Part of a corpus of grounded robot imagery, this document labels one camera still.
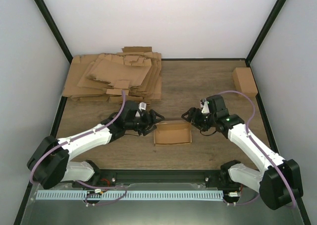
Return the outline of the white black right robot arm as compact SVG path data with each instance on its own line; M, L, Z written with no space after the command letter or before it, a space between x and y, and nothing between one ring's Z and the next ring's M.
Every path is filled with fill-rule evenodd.
M296 206L296 200L303 196L298 163L284 159L266 146L249 129L248 122L229 113L221 95L202 99L200 108L190 108L181 117L201 132L214 128L238 146L257 167L251 169L237 160L223 164L220 181L224 186L245 185L257 192L272 210Z

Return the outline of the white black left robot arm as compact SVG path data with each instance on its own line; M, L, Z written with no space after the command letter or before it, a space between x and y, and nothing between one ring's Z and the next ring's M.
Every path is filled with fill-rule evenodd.
M43 189L51 189L61 182L76 181L96 187L101 181L101 170L91 160L75 162L74 158L98 146L112 143L127 131L146 136L156 129L164 116L155 110L147 110L146 104L126 101L118 112L84 132L56 139L45 137L27 163L30 182L39 183Z

